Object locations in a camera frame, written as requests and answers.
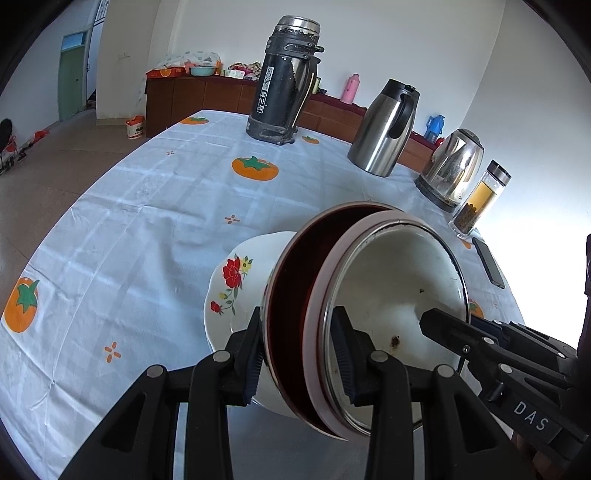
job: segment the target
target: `white ceramic plate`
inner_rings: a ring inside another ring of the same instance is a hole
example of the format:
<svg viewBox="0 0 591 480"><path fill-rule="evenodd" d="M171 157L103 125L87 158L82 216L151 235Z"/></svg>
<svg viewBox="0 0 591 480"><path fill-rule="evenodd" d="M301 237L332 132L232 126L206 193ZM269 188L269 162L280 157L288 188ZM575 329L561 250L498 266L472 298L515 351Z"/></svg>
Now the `white ceramic plate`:
<svg viewBox="0 0 591 480"><path fill-rule="evenodd" d="M245 330L261 305L265 286L281 252L295 232L260 235L242 242L216 267L203 306L205 335L212 351L225 348L233 332ZM280 415L295 418L263 363L253 400Z"/></svg>

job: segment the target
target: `table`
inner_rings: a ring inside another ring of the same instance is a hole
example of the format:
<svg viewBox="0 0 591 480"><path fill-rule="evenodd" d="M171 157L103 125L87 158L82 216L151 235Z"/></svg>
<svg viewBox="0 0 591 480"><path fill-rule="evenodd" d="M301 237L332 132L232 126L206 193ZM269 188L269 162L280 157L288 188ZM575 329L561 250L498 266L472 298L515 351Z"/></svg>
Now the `table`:
<svg viewBox="0 0 591 480"><path fill-rule="evenodd" d="M418 192L415 172L397 165L387 179L372 176L347 160L348 143L304 129L278 147L248 137L245 115L195 117L139 147L78 199L22 274L32 322L15 320L9 307L2 316L0 417L41 479L59 476L146 367L177 369L210 354L203 302L229 251L255 235L295 231L339 203L372 199L423 218L457 257L473 311L522 323L509 287L490 284L474 247L447 227L450 216ZM234 159L253 156L276 165L276 178L235 173ZM362 447L257 405L228 415L236 479L363 478Z"/></svg>

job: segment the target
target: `red flower pattern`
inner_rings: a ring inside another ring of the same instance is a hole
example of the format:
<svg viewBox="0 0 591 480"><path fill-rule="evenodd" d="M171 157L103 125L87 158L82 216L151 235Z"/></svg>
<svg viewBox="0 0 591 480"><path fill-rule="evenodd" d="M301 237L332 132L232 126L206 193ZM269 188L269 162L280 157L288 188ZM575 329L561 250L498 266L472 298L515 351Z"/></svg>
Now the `red flower pattern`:
<svg viewBox="0 0 591 480"><path fill-rule="evenodd" d="M226 280L226 285L230 288L241 287L242 275L240 274L240 258L236 257L234 260L228 258L228 264L222 269L223 278Z"/></svg>
<svg viewBox="0 0 591 480"><path fill-rule="evenodd" d="M224 280L226 280L226 285L229 288L217 295L222 299L222 304L215 301L209 304L209 308L212 311L223 315L225 310L231 310L236 315L234 302L238 298L238 292L242 288L242 281L248 275L251 267L252 258L248 258L247 255L244 258L240 258L238 255L234 255L234 259L228 258L228 264L222 267L222 273Z"/></svg>

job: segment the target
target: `doorway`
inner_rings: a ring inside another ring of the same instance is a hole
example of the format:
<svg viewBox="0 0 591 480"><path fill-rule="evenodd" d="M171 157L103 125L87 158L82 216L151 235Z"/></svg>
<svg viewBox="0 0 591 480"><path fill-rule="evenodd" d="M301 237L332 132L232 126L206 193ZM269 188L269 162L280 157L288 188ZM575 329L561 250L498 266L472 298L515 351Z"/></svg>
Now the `doorway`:
<svg viewBox="0 0 591 480"><path fill-rule="evenodd" d="M86 32L66 35L61 42L57 105L63 121L86 108Z"/></svg>
<svg viewBox="0 0 591 480"><path fill-rule="evenodd" d="M92 28L92 36L90 37L90 45L88 48L88 66L86 75L86 104L96 104L96 74L99 60L100 38L103 32L103 25L109 8L109 0L98 0L97 10L95 15L95 24Z"/></svg>

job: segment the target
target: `smartphone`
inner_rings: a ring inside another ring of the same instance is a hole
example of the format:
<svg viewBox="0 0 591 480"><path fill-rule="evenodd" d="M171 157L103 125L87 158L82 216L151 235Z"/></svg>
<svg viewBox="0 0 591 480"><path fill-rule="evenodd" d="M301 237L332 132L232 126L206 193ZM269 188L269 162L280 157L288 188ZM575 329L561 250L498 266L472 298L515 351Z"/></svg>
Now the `smartphone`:
<svg viewBox="0 0 591 480"><path fill-rule="evenodd" d="M480 260L482 260L482 265L486 270L486 275L488 275L488 279L491 283L499 288L505 288L505 282L503 281L503 276L499 271L499 267L496 266L495 259L492 258L491 251L482 240L478 240L477 238L472 239L472 243L476 247L476 251L478 252L478 256Z"/></svg>

